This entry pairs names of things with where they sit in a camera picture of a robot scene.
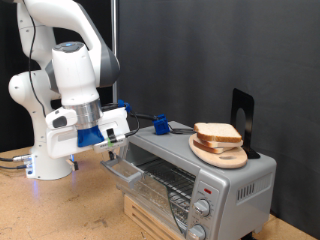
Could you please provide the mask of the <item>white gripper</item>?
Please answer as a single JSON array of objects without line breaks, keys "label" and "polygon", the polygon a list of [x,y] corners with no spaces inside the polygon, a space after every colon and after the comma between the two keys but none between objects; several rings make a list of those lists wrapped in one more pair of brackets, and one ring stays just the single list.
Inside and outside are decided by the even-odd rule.
[{"label": "white gripper", "polygon": [[[93,149],[97,153],[108,151],[109,160],[115,159],[116,148],[128,144],[129,125],[127,112],[117,108],[103,113],[97,125],[78,130],[75,124],[47,130],[47,149],[51,158],[60,158]],[[72,171],[79,170],[78,163],[67,159]]]}]

